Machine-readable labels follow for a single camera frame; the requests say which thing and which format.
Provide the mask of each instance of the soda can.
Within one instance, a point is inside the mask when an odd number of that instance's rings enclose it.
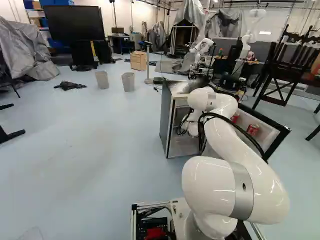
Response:
[[[248,128],[246,129],[246,132],[250,134],[251,136],[256,136],[257,132],[259,131],[259,125],[258,124],[249,124]]]
[[[230,118],[230,120],[235,124],[235,123],[237,123],[239,116],[240,116],[240,114],[236,112],[236,113]]]

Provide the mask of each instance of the ceiling light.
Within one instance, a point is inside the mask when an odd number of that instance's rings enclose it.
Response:
[[[271,31],[260,31],[259,34],[271,35]]]

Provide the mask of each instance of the black monitor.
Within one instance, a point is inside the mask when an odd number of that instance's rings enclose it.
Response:
[[[44,6],[54,40],[75,42],[104,40],[105,32],[98,6]]]

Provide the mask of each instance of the trash bin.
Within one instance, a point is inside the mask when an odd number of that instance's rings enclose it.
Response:
[[[106,71],[96,71],[95,78],[100,89],[109,88],[108,73]]]
[[[132,92],[135,90],[135,74],[133,72],[126,72],[121,75],[121,78],[125,92]]]

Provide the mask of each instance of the floor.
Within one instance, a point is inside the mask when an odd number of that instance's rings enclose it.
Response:
[[[152,54],[150,61],[160,57]],[[44,240],[128,240],[132,203],[183,196],[181,171],[188,158],[164,156],[161,91],[144,84],[145,71],[134,70],[135,92],[124,92],[121,74],[132,70],[122,60],[98,67],[108,72],[110,87],[104,90],[94,71],[59,69],[55,79],[19,89],[20,99],[0,94],[0,105],[15,104],[1,111],[2,127],[8,133],[26,130],[0,145],[0,239],[16,240],[37,227]],[[161,76],[154,69],[150,75]],[[62,80],[88,88],[54,89]],[[244,103],[253,102],[249,97]],[[289,104],[257,107],[292,128],[269,160],[286,186],[291,211],[284,222],[261,230],[268,240],[319,239],[320,134],[304,140],[318,124],[318,102],[293,96]]]

